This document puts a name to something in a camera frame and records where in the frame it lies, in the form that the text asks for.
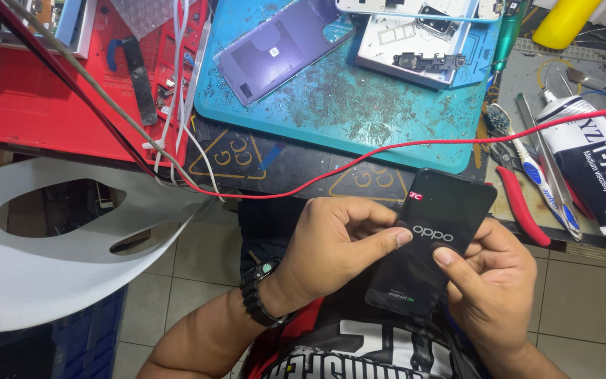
green soldering pen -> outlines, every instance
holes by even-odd
[[[495,72],[497,78],[499,72],[506,67],[506,60],[509,58],[511,49],[516,43],[518,33],[520,33],[520,25],[523,22],[523,16],[528,7],[528,0],[523,0],[518,4],[518,11],[513,15],[506,15],[501,20],[500,37],[497,39],[497,47],[495,48],[495,57],[492,65],[492,71]]]

white chair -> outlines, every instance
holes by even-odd
[[[32,190],[85,178],[127,195],[118,208],[64,235],[27,238],[0,228],[0,331],[56,320],[122,287],[158,259],[181,228],[137,254],[114,255],[110,247],[162,222],[187,220],[206,198],[163,187],[142,173],[38,158],[0,167],[0,206]]]

hand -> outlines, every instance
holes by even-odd
[[[464,258],[445,247],[433,258],[450,279],[450,314],[482,356],[525,349],[537,263],[507,228],[485,219]]]
[[[258,284],[266,311],[296,311],[409,243],[413,235],[396,222],[395,212],[364,198],[309,200],[282,263]]]

yellow bottle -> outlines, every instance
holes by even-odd
[[[536,43],[560,50],[572,43],[602,0],[559,0],[532,36]]]

t-7000 adhesive tube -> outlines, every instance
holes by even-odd
[[[593,112],[596,109],[579,96],[557,99],[544,91],[548,104],[537,123]],[[606,118],[595,117],[544,129],[558,168],[593,212],[606,235]]]

